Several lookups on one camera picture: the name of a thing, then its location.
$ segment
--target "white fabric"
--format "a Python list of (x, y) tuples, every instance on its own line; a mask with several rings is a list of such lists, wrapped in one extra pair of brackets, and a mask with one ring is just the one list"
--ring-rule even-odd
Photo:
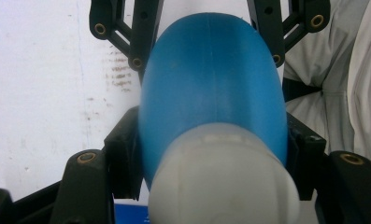
[(286, 55), (284, 76), (322, 87), (287, 110), (328, 141), (371, 160), (371, 0), (332, 0), (327, 28)]

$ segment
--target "white cap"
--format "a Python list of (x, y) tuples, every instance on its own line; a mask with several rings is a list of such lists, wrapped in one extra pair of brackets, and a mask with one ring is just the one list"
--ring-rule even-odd
[(212, 123), (184, 133), (166, 151), (149, 212), (152, 224), (296, 223), (299, 197), (255, 134)]

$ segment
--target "blue surface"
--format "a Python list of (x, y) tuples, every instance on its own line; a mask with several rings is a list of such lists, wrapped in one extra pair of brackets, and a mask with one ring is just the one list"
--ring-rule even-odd
[(285, 164), (285, 105), (267, 46), (241, 19), (203, 13), (176, 21), (150, 55), (139, 111), (149, 188), (170, 143), (212, 122), (250, 130)]
[(148, 218), (148, 207), (115, 204), (115, 223), (116, 224), (138, 224), (150, 223)]

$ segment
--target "white cloth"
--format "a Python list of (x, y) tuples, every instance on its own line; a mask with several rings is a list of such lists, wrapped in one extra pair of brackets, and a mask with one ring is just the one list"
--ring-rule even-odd
[(326, 152), (371, 160), (371, 0), (332, 0), (331, 20), (286, 55), (284, 76), (321, 87), (287, 110), (327, 139)]

